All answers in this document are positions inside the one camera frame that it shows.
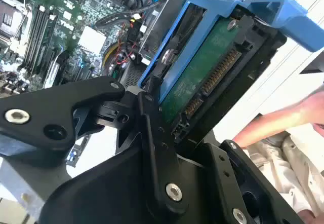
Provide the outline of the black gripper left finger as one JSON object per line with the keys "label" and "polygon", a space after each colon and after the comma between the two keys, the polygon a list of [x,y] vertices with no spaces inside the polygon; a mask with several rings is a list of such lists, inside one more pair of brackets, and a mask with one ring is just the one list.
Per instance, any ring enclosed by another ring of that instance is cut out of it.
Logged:
{"label": "black gripper left finger", "polygon": [[1,155],[37,167],[61,164],[75,142],[106,126],[121,133],[118,146],[139,139],[149,207],[187,208],[172,138],[155,99],[133,94],[111,77],[97,77],[1,99]]}

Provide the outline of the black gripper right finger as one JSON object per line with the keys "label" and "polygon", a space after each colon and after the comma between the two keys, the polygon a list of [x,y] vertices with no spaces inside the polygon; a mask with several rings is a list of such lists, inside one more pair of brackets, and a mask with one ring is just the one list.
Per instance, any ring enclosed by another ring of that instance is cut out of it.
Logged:
{"label": "black gripper right finger", "polygon": [[189,207],[177,223],[302,223],[238,145],[177,145]]}

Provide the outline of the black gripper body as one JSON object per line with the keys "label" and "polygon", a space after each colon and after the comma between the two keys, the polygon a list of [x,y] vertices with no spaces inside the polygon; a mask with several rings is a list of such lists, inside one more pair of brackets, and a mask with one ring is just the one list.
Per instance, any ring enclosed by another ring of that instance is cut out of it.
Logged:
{"label": "black gripper body", "polygon": [[177,223],[189,207],[181,157],[136,143],[59,186],[39,223]]}

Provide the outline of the person's hand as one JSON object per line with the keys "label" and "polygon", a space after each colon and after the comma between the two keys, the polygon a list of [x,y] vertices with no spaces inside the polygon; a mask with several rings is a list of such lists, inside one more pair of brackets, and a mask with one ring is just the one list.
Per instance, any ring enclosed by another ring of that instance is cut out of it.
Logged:
{"label": "person's hand", "polygon": [[323,136],[324,111],[323,91],[310,95],[301,103],[301,117],[303,123],[310,123],[313,129]]}

